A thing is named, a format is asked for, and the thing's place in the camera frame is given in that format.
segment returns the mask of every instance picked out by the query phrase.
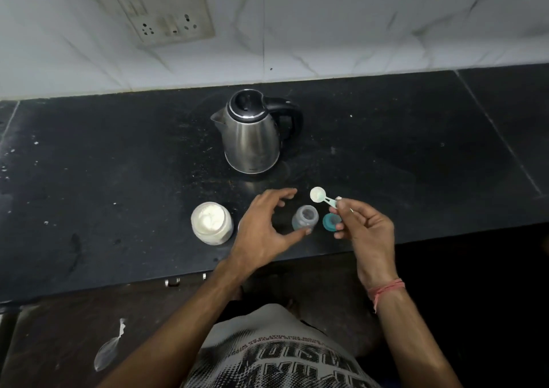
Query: person's left arm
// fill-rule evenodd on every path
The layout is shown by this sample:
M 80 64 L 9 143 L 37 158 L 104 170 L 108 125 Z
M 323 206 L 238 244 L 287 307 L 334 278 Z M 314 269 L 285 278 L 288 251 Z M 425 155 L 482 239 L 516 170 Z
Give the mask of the person's left arm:
M 184 381 L 198 350 L 231 296 L 257 268 L 299 242 L 309 229 L 286 236 L 271 224 L 276 206 L 296 189 L 267 190 L 257 195 L 240 221 L 230 255 L 215 268 L 196 294 L 148 340 L 101 382 L 99 388 L 139 386 L 175 388 Z

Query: forearm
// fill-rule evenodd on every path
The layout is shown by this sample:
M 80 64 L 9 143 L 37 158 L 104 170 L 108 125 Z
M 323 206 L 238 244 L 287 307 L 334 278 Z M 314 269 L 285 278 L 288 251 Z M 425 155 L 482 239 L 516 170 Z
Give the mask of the forearm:
M 223 308 L 247 276 L 234 262 L 221 262 L 196 294 L 114 369 L 100 388 L 179 386 Z
M 405 387 L 462 386 L 405 288 L 382 294 L 377 312 Z

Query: person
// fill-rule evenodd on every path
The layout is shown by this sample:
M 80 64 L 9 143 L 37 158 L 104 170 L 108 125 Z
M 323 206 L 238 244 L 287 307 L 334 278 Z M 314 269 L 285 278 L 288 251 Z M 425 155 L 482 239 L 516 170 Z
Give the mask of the person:
M 281 305 L 265 305 L 215 324 L 244 280 L 311 232 L 281 235 L 271 224 L 275 208 L 296 193 L 283 189 L 257 195 L 240 222 L 229 256 L 100 388 L 378 387 L 341 346 Z M 343 221 L 335 238 L 353 243 L 360 282 L 367 290 L 377 288 L 375 308 L 402 384 L 461 387 L 398 280 L 391 220 L 347 198 L 330 211 Z

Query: marble tile wall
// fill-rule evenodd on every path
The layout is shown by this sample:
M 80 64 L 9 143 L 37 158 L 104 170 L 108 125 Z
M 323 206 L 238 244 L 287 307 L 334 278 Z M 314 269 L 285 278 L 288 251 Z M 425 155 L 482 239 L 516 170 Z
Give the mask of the marble tile wall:
M 549 0 L 206 0 L 216 37 L 135 47 L 98 0 L 0 0 L 0 99 L 549 61 Z

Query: kettle spout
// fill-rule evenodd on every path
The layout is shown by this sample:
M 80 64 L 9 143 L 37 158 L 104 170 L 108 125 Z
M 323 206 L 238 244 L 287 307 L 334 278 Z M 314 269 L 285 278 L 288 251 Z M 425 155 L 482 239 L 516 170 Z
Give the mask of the kettle spout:
M 214 113 L 212 116 L 210 116 L 210 119 L 212 121 L 214 121 L 215 126 L 217 127 L 217 129 L 219 129 L 219 131 L 222 134 L 225 131 L 225 129 L 227 128 L 227 125 L 225 125 L 225 123 L 224 123 L 223 111 L 224 111 L 224 109 L 222 108 L 222 109 L 218 110 L 216 113 Z

